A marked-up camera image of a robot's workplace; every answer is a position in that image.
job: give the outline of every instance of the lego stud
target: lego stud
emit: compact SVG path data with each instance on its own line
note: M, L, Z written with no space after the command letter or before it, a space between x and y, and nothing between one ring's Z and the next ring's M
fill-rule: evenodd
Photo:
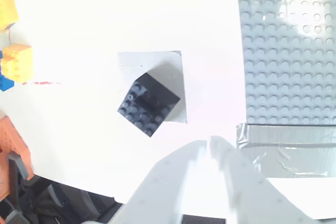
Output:
M169 112L170 112L169 107L164 107L164 108L162 109L162 113L165 114L165 115L167 115Z
M156 130L157 125L155 123L150 123L149 127L152 128L153 130Z
M147 120L149 118L149 115L147 113L143 113L140 115L140 118L143 120Z
M128 100L133 100L135 98L135 96L136 96L135 93L131 92L127 95L127 99Z
M142 122L141 122L141 121L138 121L138 122L136 122L136 123L135 123L135 125L136 125L136 127L139 127L139 128L141 128L143 124L142 124Z
M125 110L125 109L119 109L118 112L119 112L120 114L122 114L122 115L125 115L126 110Z
M153 134L153 132L152 132L150 129L145 130L145 133L146 133L148 136L151 136L151 135Z
M124 108L128 108L130 105L131 105L131 103L130 103L129 101L125 101L125 102L123 102L123 104L122 104L122 106L123 106Z
M128 115L126 115L126 116L125 116L125 118L126 118L127 120L129 120L129 121L130 121L130 120L132 120L132 119L133 119L133 116L132 116L131 114L128 114Z
M132 113L137 113L138 108L137 108L136 106L132 106L132 107L130 108L130 111L131 111Z
M138 85L138 84L135 84L135 85L132 87L132 90L134 90L135 92L140 91L140 89L141 89L141 86Z
M155 121L158 122L158 123L162 122L162 120L163 120L163 118L162 118L162 116L160 116L160 115L157 115L157 116L155 117Z

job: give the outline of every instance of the gray lego baseplate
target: gray lego baseplate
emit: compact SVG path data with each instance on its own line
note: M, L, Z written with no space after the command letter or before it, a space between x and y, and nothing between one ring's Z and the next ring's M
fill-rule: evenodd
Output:
M239 0L247 122L336 124L336 0Z

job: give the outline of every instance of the red dashed line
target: red dashed line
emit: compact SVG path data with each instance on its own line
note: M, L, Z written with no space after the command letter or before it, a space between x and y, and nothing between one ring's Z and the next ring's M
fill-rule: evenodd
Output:
M54 82L54 81L42 81L42 82L37 82L37 81L34 81L34 82L24 82L22 83L22 85L27 85L27 84L33 84L33 85L62 85L62 83L60 82Z

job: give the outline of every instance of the lego brick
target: lego brick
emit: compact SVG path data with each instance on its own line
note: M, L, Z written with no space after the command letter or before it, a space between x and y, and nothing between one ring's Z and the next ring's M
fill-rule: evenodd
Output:
M6 30L19 20L14 0L0 0L0 30Z
M0 61L2 74L20 83L33 78L33 49L29 46L12 44L4 48Z
M148 73L139 77L118 112L148 136L152 136L180 98Z
M247 122L336 123L336 0L238 0Z
M2 74L0 75L0 90L6 91L14 87L14 81L7 79Z
M165 121L187 123L182 53L180 51L118 53L120 93L126 93L134 80L146 72L181 98Z
M7 116L0 120L0 149L0 180L2 182L0 183L0 200L2 200L9 193L9 168L7 161L9 153L15 152L20 155L28 171L28 180L34 176L30 164L30 151Z

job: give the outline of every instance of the gray duct tape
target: gray duct tape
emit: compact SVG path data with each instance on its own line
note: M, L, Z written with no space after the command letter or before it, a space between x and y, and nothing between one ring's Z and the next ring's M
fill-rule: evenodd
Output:
M336 177L336 126L244 123L237 146L268 177Z

